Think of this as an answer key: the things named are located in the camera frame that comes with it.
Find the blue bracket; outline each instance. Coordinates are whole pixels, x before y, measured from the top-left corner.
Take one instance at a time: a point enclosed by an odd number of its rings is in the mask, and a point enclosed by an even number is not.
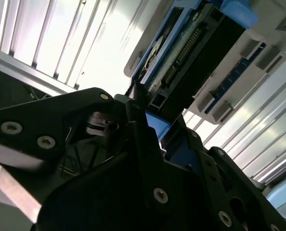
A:
[[[191,165],[192,171],[199,175],[199,165],[197,160],[197,154],[194,150],[189,149],[189,143],[186,136],[181,137],[182,142],[176,141],[171,144],[167,151],[174,150],[173,157],[169,160],[171,163],[186,167],[187,165]]]
[[[246,29],[258,21],[258,16],[249,6],[249,0],[224,0],[220,11]]]
[[[146,119],[148,126],[155,129],[158,140],[161,141],[162,138],[169,131],[171,124],[159,118],[158,116],[151,114],[150,112],[146,112]]]

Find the wire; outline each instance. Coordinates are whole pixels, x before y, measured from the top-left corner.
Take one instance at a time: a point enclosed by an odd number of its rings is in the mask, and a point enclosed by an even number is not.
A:
[[[30,87],[30,89],[31,89],[33,95],[35,96],[35,98],[38,99],[38,100],[40,100],[40,98],[35,94],[34,89],[33,89],[32,87]]]
[[[77,159],[77,165],[79,166],[80,173],[83,173],[83,167],[82,167],[82,163],[81,163],[81,160],[80,160],[78,148],[75,146],[74,150],[75,150],[76,159]]]

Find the screw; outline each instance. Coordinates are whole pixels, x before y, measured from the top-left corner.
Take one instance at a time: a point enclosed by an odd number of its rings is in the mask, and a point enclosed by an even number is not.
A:
[[[219,155],[224,156],[224,152],[222,150],[218,149],[218,153],[219,153]]]
[[[104,100],[108,100],[109,96],[105,95],[105,94],[100,94],[101,98],[103,98]]]
[[[199,12],[196,12],[196,14],[193,16],[192,21],[195,21],[199,16]]]
[[[230,228],[232,226],[232,220],[226,212],[220,211],[218,217],[226,227]]]
[[[37,144],[40,148],[51,149],[55,146],[55,139],[50,136],[40,136],[37,139]]]
[[[280,231],[274,224],[271,224],[270,227],[272,228],[272,231]]]
[[[0,126],[2,132],[8,135],[16,135],[22,131],[22,126],[19,123],[7,121]]]
[[[191,134],[194,136],[194,137],[197,137],[197,134],[195,131],[191,131]]]
[[[154,198],[162,204],[166,204],[169,200],[169,197],[168,197],[166,191],[164,191],[161,188],[155,188],[154,189]]]

